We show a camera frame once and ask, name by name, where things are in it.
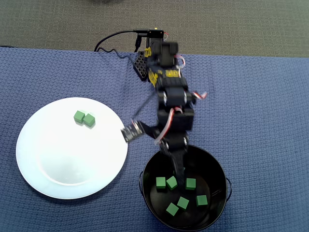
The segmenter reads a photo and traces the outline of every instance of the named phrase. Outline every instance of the blue fabric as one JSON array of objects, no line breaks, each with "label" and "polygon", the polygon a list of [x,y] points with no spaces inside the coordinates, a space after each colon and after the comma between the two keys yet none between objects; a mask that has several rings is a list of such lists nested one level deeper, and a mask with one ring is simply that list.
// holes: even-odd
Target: blue fabric
[{"label": "blue fabric", "polygon": [[[190,144],[208,150],[233,194],[208,232],[307,232],[309,229],[309,59],[184,55],[195,106]],[[15,145],[44,105],[85,97],[112,108],[125,125],[153,91],[127,59],[86,51],[0,49],[0,231],[171,231],[148,210],[139,173],[158,150],[144,136],[129,145],[120,174],[89,197],[64,201],[30,187]],[[139,119],[155,124],[155,98]]]}]

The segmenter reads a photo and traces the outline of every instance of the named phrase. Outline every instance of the gray carpet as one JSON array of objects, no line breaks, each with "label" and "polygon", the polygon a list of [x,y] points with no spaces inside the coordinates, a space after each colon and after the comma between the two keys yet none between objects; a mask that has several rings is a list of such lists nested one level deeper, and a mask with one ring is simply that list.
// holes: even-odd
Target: gray carpet
[{"label": "gray carpet", "polygon": [[[308,0],[1,0],[0,44],[93,50],[158,27],[187,54],[309,57]],[[135,34],[105,48],[133,51]]]}]

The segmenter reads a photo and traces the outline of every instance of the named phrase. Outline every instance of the foam cube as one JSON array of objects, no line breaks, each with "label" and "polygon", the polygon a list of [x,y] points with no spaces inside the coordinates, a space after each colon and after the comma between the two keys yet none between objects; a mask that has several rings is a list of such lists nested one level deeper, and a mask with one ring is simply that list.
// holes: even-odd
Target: foam cube
[{"label": "foam cube", "polygon": [[181,209],[186,210],[187,206],[189,204],[189,200],[187,200],[184,197],[180,197],[177,206],[179,206]]},{"label": "foam cube", "polygon": [[175,216],[175,214],[178,211],[178,207],[175,206],[173,203],[169,204],[168,208],[166,209],[167,212],[169,212],[169,214],[171,214],[172,216]]},{"label": "foam cube", "polygon": [[197,206],[208,205],[206,195],[197,196],[196,200],[197,200]]},{"label": "foam cube", "polygon": [[165,177],[157,177],[156,179],[155,179],[155,181],[156,181],[156,188],[157,189],[165,189],[165,186],[166,186],[166,184],[165,184]]},{"label": "foam cube", "polygon": [[177,187],[177,180],[174,176],[172,176],[170,179],[168,179],[166,181],[166,183],[168,185],[169,190],[173,190],[174,188]]},{"label": "foam cube", "polygon": [[185,182],[185,189],[195,190],[196,188],[196,180],[193,178],[187,178]]},{"label": "foam cube", "polygon": [[84,117],[84,123],[89,126],[89,127],[92,127],[93,124],[95,123],[95,117],[93,117],[92,115],[90,114],[87,114],[85,117]]},{"label": "foam cube", "polygon": [[85,114],[83,112],[76,111],[74,115],[74,120],[75,122],[83,123],[84,117],[85,117]]}]

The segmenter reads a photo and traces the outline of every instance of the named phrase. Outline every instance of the black bowl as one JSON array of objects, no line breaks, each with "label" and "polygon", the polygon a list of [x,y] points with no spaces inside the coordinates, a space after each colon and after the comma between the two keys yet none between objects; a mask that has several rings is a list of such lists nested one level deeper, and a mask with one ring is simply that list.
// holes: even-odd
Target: black bowl
[{"label": "black bowl", "polygon": [[[140,191],[149,210],[166,226],[179,231],[198,231],[209,227],[221,215],[228,201],[232,186],[219,162],[207,151],[190,145],[183,158],[185,178],[195,178],[196,190],[185,190],[179,186],[170,191],[156,189],[156,177],[170,178],[173,166],[168,156],[154,154],[140,174]],[[227,197],[227,181],[231,190]],[[196,196],[206,195],[208,205],[197,207]],[[177,205],[180,197],[189,200],[187,209],[179,209],[175,216],[166,212],[170,203]]]}]

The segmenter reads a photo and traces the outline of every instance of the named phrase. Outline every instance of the yellow sticker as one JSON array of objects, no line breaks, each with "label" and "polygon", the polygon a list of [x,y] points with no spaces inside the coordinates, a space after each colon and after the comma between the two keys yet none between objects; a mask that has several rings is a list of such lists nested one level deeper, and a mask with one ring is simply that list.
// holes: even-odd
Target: yellow sticker
[{"label": "yellow sticker", "polygon": [[148,76],[149,76],[149,80],[150,82],[154,85],[156,85],[156,81],[158,79],[158,74],[157,73],[153,73],[151,70],[149,70],[148,72]]},{"label": "yellow sticker", "polygon": [[179,72],[177,70],[165,70],[165,75],[167,77],[179,77]]},{"label": "yellow sticker", "polygon": [[147,58],[147,57],[149,57],[149,56],[151,56],[151,49],[150,49],[150,47],[147,47],[147,48],[145,49],[145,57]]}]

